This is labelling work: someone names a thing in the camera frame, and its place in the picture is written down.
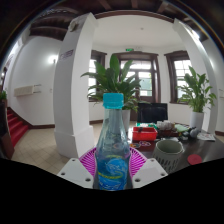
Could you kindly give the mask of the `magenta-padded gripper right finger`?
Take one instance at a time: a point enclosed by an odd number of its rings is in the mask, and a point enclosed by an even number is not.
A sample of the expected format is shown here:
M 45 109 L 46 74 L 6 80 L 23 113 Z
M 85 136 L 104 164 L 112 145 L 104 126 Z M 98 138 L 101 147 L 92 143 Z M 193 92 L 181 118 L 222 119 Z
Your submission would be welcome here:
M 128 188 L 135 189 L 146 186 L 165 176 L 167 172 L 155 158 L 147 159 L 141 152 L 131 148 L 129 160 Z

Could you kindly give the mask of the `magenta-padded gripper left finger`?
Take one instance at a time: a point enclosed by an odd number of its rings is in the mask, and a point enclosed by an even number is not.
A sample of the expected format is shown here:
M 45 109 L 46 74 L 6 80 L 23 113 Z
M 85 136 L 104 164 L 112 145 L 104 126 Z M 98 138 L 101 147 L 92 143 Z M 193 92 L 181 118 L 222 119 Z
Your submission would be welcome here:
M 71 158 L 58 176 L 84 188 L 97 189 L 96 149 L 90 149 L 80 158 Z

